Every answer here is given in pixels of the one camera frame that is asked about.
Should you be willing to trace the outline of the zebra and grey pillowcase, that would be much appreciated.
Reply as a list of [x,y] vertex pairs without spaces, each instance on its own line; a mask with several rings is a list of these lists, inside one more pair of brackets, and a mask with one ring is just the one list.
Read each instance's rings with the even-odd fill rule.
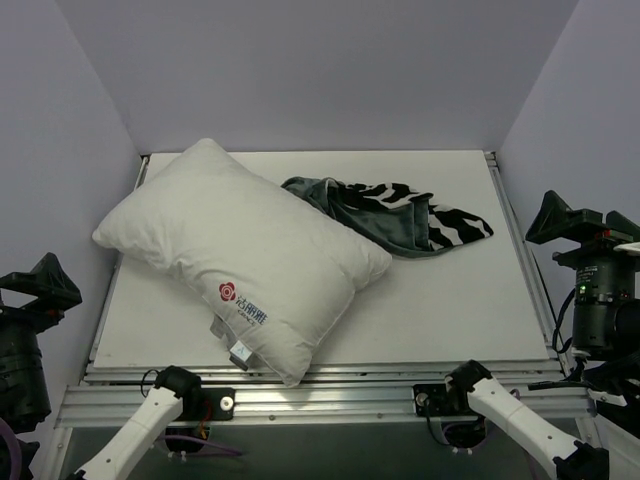
[[436,203],[432,193],[404,183],[291,177],[281,187],[401,258],[438,256],[494,235],[483,218]]

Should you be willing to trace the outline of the white pillow insert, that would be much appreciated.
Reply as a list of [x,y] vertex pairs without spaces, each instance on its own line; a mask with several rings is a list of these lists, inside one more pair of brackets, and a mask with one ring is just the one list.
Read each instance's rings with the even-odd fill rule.
[[289,387],[391,255],[202,139],[135,189],[93,240],[198,294]]

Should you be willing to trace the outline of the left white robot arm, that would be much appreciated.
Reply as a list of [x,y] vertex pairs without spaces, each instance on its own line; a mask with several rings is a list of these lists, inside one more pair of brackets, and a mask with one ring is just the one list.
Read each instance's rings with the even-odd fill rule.
[[[33,432],[51,414],[37,336],[58,325],[82,296],[51,252],[28,272],[2,276],[1,288],[32,297],[22,306],[1,305],[1,477],[31,479],[30,464],[40,444],[18,436]],[[125,425],[68,477],[127,478],[171,422],[194,417],[201,405],[198,375],[177,366],[159,371]]]

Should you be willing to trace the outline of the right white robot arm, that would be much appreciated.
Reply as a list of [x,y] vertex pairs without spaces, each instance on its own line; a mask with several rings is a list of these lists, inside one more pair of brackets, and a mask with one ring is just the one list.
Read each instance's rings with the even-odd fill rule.
[[469,360],[445,379],[455,412],[487,419],[522,447],[553,479],[636,479],[639,476],[639,226],[617,211],[572,209],[547,191],[525,238],[563,238],[577,248],[554,261],[575,273],[565,308],[573,310],[575,371],[540,389],[583,388],[607,431],[594,447],[571,436],[517,399],[482,364]]

